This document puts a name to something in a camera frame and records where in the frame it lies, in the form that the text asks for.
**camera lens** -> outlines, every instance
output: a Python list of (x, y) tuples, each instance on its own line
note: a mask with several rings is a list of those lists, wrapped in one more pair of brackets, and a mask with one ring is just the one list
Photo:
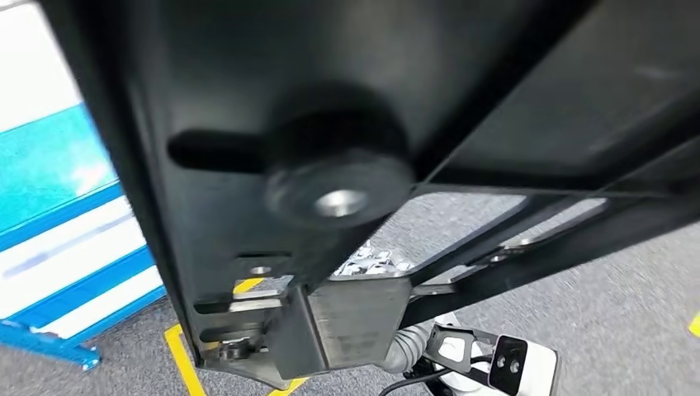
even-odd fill
[(513, 374), (518, 373), (518, 370), (520, 370), (520, 362), (519, 361), (511, 361), (510, 362), (510, 372)]

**white device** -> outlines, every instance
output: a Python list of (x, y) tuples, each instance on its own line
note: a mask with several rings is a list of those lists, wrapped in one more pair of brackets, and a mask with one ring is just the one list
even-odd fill
[(511, 396), (552, 396), (559, 356), (535, 342), (501, 335), (489, 371), (489, 386)]

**gray carpet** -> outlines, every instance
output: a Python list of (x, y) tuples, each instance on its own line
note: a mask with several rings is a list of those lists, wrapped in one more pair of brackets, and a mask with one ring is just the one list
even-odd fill
[[(418, 262), (518, 202), (516, 197), (426, 196), (374, 238)], [(564, 359), (559, 395), (693, 395), (700, 338), (687, 326), (700, 310), (700, 226), (590, 262), (457, 313), (463, 324), (554, 347)], [(186, 395), (163, 339), (175, 324), (161, 301), (104, 333), (95, 370), (0, 346), (0, 395)], [(209, 396), (264, 395), (232, 375), (199, 373)], [(397, 380), (371, 367), (308, 380), (295, 395), (372, 395)], [(419, 386), (397, 391), (427, 394)]]

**yellow floor marking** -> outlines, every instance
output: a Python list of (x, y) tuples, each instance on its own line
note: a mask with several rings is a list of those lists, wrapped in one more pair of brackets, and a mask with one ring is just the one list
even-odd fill
[[(234, 293), (248, 291), (262, 281), (263, 278), (246, 279), (234, 288)], [(180, 324), (176, 324), (165, 331), (165, 341), (168, 343), (168, 347), (170, 347), (175, 365), (177, 369), (180, 370), (182, 382), (185, 383), (185, 387), (187, 387), (190, 396), (206, 396), (204, 388), (202, 388), (201, 382), (196, 375), (195, 368), (190, 361), (190, 356), (187, 354), (182, 344), (182, 339), (180, 339), (181, 335), (182, 327)], [(306, 380), (306, 378), (294, 379), (291, 381), (289, 389), (273, 390), (268, 396), (287, 396), (294, 392), (295, 389), (299, 388)]]
[(306, 380), (308, 380), (308, 378), (293, 379), (291, 381), (291, 384), (289, 385), (289, 389), (287, 389), (287, 390), (273, 390), (267, 396), (287, 396), (288, 394), (291, 394), (297, 388), (299, 388), (301, 386), (301, 384), (306, 382)]
[(695, 319), (688, 326), (688, 330), (695, 336), (700, 337), (700, 312), (695, 315)]
[(168, 343), (168, 347), (170, 347), (170, 352), (173, 354), (173, 360), (175, 360), (177, 369), (180, 370), (182, 382), (185, 383), (190, 396), (206, 396), (204, 388), (201, 387), (201, 382), (199, 382), (199, 378), (196, 376), (195, 368), (190, 362), (190, 356), (187, 355), (185, 347), (182, 344), (180, 334), (182, 334), (180, 324), (176, 324), (165, 331), (165, 341)]

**black cable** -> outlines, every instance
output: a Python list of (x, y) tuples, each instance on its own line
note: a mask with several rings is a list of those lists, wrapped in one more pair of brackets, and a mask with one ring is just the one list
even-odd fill
[(419, 382), (425, 382), (425, 381), (429, 381), (429, 380), (436, 380), (436, 379), (442, 377), (443, 375), (449, 373), (450, 371), (452, 371), (452, 370), (442, 369), (440, 371), (435, 371), (432, 374), (423, 375), (423, 376), (415, 377), (415, 378), (411, 378), (411, 379), (403, 379), (399, 382), (394, 382), (393, 384), (384, 388), (384, 390), (382, 390), (379, 393), (379, 396), (386, 396), (390, 392), (394, 392), (398, 388), (403, 388), (404, 386), (409, 386), (409, 385), (413, 385), (413, 384), (417, 384)]
[(472, 365), (475, 364), (475, 363), (480, 363), (480, 362), (482, 362), (482, 361), (485, 361), (485, 362), (490, 363), (490, 362), (491, 362), (491, 359), (493, 359), (493, 358), (494, 358), (493, 355), (476, 356), (476, 357), (472, 357), (472, 358), (471, 358), (470, 363), (471, 363)]
[[(470, 360), (470, 363), (473, 365), (473, 364), (475, 364), (475, 363), (479, 363), (479, 362), (482, 362), (482, 361), (491, 362), (491, 359), (492, 359), (492, 358), (493, 358), (492, 355), (485, 355), (485, 356), (472, 357), (471, 360)], [(420, 377), (415, 377), (415, 378), (410, 378), (410, 379), (403, 379), (403, 380), (401, 380), (401, 381), (394, 382), (393, 384), (391, 384), (391, 385), (387, 386), (386, 388), (384, 388), (384, 389), (379, 393), (379, 396), (386, 396), (387, 394), (389, 394), (389, 393), (391, 393), (391, 392), (394, 392), (394, 391), (397, 390), (398, 388), (403, 388), (404, 386), (409, 386), (409, 385), (413, 385), (413, 384), (418, 384), (418, 383), (420, 383), (420, 382), (427, 382), (427, 381), (430, 381), (430, 380), (436, 380), (436, 379), (438, 379), (438, 378), (442, 377), (443, 375), (448, 374), (448, 373), (450, 373), (450, 372), (452, 372), (452, 370), (450, 370), (450, 369), (442, 369), (442, 370), (439, 370), (439, 371), (435, 371), (435, 372), (432, 373), (432, 374), (422, 375), (422, 376), (420, 376)]]

